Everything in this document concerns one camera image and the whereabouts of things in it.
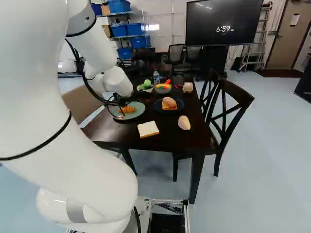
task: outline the television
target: television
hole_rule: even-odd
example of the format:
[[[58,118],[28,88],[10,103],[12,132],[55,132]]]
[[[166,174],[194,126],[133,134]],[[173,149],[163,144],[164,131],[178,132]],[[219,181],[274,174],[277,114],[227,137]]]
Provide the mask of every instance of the television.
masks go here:
[[[186,45],[225,46],[254,42],[263,0],[187,2]]]

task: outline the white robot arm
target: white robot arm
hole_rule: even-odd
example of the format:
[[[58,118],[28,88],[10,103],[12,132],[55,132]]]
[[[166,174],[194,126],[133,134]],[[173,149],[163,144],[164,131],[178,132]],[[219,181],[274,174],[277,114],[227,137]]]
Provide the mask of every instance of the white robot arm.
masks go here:
[[[12,19],[12,12],[22,23]],[[86,58],[85,74],[95,90],[121,96],[133,91],[123,70],[115,67],[116,57],[89,1],[11,0],[0,15],[11,19],[0,22],[5,35],[0,38],[0,162],[41,187],[37,206],[51,221],[86,233],[121,233],[137,198],[136,177],[85,137],[57,85],[67,34]]]

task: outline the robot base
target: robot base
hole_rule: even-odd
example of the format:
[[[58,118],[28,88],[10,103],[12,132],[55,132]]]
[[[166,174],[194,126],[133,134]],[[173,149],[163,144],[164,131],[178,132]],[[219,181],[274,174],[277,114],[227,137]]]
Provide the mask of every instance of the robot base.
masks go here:
[[[188,200],[138,197],[136,208],[140,214],[141,233],[190,233]],[[67,233],[81,232],[67,230]],[[139,233],[134,211],[123,233]]]

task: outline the doorway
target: doorway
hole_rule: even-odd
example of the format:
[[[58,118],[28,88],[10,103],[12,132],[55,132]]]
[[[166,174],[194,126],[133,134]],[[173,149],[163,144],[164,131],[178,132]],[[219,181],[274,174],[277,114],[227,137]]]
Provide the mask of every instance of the doorway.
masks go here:
[[[299,15],[295,26],[294,16]],[[292,69],[311,19],[311,4],[307,1],[287,0],[266,69]]]

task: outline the green plate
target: green plate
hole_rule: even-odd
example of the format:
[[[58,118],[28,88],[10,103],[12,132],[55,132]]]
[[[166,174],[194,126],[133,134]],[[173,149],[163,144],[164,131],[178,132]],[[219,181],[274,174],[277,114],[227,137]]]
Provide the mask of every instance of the green plate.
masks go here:
[[[114,117],[114,119],[117,119],[117,120],[130,120],[130,119],[133,119],[133,118],[136,118],[136,117],[140,116],[146,110],[146,106],[143,103],[141,103],[141,102],[131,102],[129,105],[132,106],[132,107],[135,107],[136,111],[133,112],[133,113],[125,113],[125,117],[124,118],[115,118]],[[109,110],[115,116],[123,116],[122,113],[119,113],[119,107],[117,107],[117,106],[109,106]]]

